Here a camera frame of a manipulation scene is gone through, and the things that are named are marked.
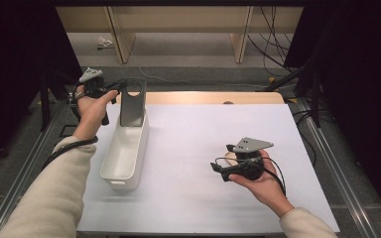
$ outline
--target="desk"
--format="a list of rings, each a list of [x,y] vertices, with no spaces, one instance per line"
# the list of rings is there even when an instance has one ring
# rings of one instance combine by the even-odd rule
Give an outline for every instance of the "desk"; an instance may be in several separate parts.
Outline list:
[[[235,104],[221,105],[224,101]],[[246,136],[275,144],[268,152],[284,173],[289,200],[339,231],[292,114],[278,93],[148,92],[146,109],[150,135],[135,190],[113,190],[99,176],[114,124],[100,128],[79,232],[281,233],[277,216],[267,206],[246,188],[224,182],[209,164],[225,154],[225,145]],[[119,111],[117,104],[108,107],[111,122]]]

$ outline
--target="white sleeve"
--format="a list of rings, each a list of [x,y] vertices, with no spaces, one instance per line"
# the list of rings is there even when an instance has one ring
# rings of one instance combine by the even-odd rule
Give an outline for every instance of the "white sleeve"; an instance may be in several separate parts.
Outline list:
[[[336,237],[321,219],[304,208],[295,208],[280,219],[280,225],[289,238]]]
[[[76,141],[65,138],[55,150]],[[93,145],[77,147],[52,161],[30,185],[0,237],[75,237],[95,150]]]

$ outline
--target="fleece sleeve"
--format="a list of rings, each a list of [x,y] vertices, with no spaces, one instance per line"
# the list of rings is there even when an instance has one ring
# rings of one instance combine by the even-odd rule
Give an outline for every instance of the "fleece sleeve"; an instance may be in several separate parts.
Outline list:
[[[304,208],[295,208],[280,219],[280,225],[289,238],[336,237],[322,220]]]
[[[78,141],[68,137],[57,144]],[[71,149],[52,161],[30,185],[0,237],[75,237],[95,146]]]

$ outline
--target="black strap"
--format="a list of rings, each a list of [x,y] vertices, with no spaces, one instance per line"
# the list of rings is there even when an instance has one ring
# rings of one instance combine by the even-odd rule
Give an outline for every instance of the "black strap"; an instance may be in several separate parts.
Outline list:
[[[98,138],[94,137],[90,140],[77,141],[77,142],[73,142],[73,143],[70,143],[70,144],[67,144],[67,145],[60,147],[57,151],[55,151],[51,156],[48,157],[48,159],[46,160],[45,164],[42,167],[42,170],[44,170],[46,166],[48,166],[52,161],[54,161],[61,154],[65,153],[65,152],[67,152],[73,148],[76,148],[76,147],[94,144],[97,141],[98,141]]]

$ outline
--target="black stand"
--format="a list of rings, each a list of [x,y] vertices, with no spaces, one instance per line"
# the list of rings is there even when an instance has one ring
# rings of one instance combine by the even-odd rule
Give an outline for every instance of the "black stand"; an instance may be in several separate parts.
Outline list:
[[[353,3],[356,0],[345,0],[339,6],[335,6],[335,11],[331,14],[325,28],[323,29],[311,56],[305,65],[299,67],[284,78],[276,81],[267,87],[264,91],[272,92],[280,86],[298,78],[294,92],[296,96],[305,96],[309,90],[312,90],[312,118],[320,127],[318,120],[318,96],[320,86],[320,75],[325,70],[326,63],[334,52],[339,33],[347,23],[349,13],[353,9]]]

